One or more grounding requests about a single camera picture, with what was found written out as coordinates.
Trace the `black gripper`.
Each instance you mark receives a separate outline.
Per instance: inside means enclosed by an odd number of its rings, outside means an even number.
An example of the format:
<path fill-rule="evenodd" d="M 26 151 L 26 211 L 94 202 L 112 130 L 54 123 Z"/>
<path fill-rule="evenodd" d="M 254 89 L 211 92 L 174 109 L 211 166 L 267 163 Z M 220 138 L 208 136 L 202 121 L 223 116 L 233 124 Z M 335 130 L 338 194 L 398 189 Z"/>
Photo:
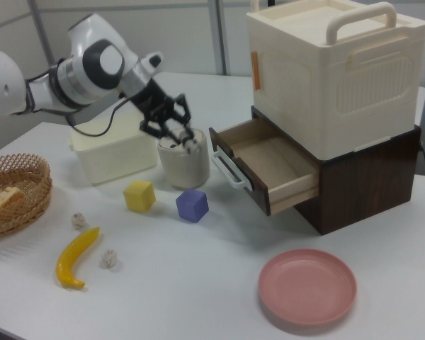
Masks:
<path fill-rule="evenodd" d="M 190 128 L 191 112 L 184 94 L 172 98 L 155 80 L 150 80 L 143 90 L 128 99 L 144 116 L 140 122 L 141 131 L 157 139 L 169 137 L 176 145 L 182 145 L 185 149 L 198 147 L 194 132 Z M 175 106 L 182 107 L 183 115 L 175 109 Z M 166 126 L 168 120 L 182 124 L 178 136 Z"/>

